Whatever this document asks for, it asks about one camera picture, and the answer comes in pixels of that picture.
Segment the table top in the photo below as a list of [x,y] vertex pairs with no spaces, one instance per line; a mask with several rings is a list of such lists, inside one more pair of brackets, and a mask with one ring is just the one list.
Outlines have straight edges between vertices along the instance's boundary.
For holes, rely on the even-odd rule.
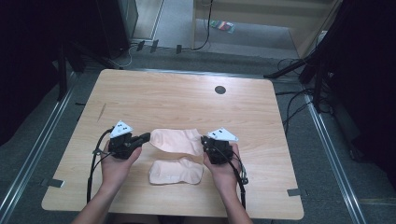
[[[216,93],[217,86],[226,92]],[[224,127],[239,138],[240,156],[249,180],[245,189],[250,217],[304,216],[300,196],[290,197],[287,192],[298,187],[271,81],[121,70],[100,74],[53,177],[64,180],[64,186],[48,189],[42,202],[44,209],[80,211],[84,207],[92,151],[101,134],[119,120],[132,126],[134,135],[160,128],[197,129],[207,134]],[[149,143],[143,145],[110,212],[226,217],[206,167],[197,185],[150,185],[149,169],[154,161],[183,156],[163,152]],[[202,157],[192,158],[203,161]],[[98,166],[92,196],[101,182]]]

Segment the beige cloth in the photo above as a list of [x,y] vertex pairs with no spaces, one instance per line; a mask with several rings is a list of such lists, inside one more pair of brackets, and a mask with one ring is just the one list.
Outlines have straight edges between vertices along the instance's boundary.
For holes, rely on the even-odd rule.
[[156,129],[151,132],[149,142],[158,149],[166,152],[187,153],[193,156],[204,154],[201,135],[196,129]]
[[149,170],[149,182],[151,184],[176,184],[178,182],[198,184],[203,172],[204,166],[193,162],[189,157],[155,161]]

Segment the forearm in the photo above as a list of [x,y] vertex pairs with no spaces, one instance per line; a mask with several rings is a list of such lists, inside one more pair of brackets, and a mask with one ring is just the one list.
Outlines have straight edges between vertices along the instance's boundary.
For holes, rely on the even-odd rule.
[[117,189],[107,189],[103,186],[99,188],[95,196],[93,196],[90,202],[84,207],[84,209],[82,209],[72,223],[104,223],[108,209],[110,208],[117,191]]
[[247,211],[240,203],[235,191],[231,191],[231,193],[230,191],[221,191],[220,196],[224,203],[230,224],[253,223],[248,216]]

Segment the hand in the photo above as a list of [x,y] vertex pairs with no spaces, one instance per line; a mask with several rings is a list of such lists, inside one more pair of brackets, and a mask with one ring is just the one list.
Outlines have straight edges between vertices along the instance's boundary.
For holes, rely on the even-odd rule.
[[[104,152],[108,152],[107,141]],[[134,150],[128,160],[116,159],[112,156],[107,156],[102,160],[102,186],[101,189],[118,191],[129,174],[132,164],[139,158],[142,152],[142,147]]]
[[[238,145],[230,144],[230,146],[233,147],[233,152],[239,157]],[[238,173],[240,173],[241,167],[235,154],[233,155],[233,159],[231,160],[231,162],[233,163],[233,166],[238,170]],[[229,194],[229,193],[236,194],[237,180],[233,172],[233,168],[228,162],[221,165],[212,164],[210,163],[207,154],[204,153],[204,165],[212,173],[213,181],[215,182],[216,188],[218,189],[220,194]]]

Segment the person's left hand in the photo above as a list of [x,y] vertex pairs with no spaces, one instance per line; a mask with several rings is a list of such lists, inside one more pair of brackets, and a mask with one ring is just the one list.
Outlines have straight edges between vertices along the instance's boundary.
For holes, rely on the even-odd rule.
[[[106,142],[104,152],[108,152],[109,141]],[[116,159],[113,156],[107,156],[102,160],[102,186],[101,189],[118,191],[129,174],[132,164],[139,158],[142,147],[134,150],[128,160]]]

